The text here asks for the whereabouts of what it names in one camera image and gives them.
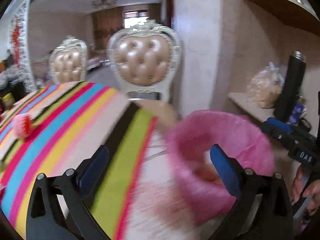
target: red and pink pom-pom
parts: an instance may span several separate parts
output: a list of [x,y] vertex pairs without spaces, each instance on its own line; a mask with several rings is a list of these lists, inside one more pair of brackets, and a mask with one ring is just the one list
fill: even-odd
[[32,133],[30,114],[17,114],[13,118],[13,130],[18,138],[27,138]]

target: tufted chair back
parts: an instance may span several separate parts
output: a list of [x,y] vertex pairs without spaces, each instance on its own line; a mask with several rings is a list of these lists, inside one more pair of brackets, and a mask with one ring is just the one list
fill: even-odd
[[88,51],[84,41],[67,36],[50,56],[50,68],[56,84],[84,81]]
[[180,63],[177,34],[154,20],[115,33],[108,43],[108,57],[120,88],[128,95],[158,92],[170,99],[170,85]]

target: human hand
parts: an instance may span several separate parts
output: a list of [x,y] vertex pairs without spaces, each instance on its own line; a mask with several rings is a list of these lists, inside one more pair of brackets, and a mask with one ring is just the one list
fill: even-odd
[[[300,194],[304,188],[301,179],[303,176],[302,166],[300,165],[297,170],[297,175],[292,183],[292,198],[295,202],[297,202],[300,198]],[[317,208],[320,205],[320,179],[312,182],[309,187],[305,190],[302,197],[306,198],[312,196],[312,200],[309,202],[307,206],[307,210],[312,210]]]

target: black bottle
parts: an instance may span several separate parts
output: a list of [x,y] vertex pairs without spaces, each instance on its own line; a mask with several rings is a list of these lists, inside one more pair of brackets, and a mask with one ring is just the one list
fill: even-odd
[[296,104],[297,95],[306,71],[306,57],[299,51],[293,51],[288,63],[284,86],[276,101],[273,115],[281,122],[287,122]]

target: pink fluffy object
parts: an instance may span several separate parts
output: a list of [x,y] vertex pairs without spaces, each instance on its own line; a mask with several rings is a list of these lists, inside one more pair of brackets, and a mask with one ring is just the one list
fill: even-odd
[[13,130],[18,138],[27,138],[32,133],[30,114],[17,114],[13,118]]
[[172,128],[165,141],[175,181],[199,225],[227,214],[236,201],[218,179],[209,182],[194,174],[193,165],[205,164],[203,153],[212,145],[219,144],[243,168],[252,168],[259,175],[273,174],[271,144],[246,117],[195,111]]

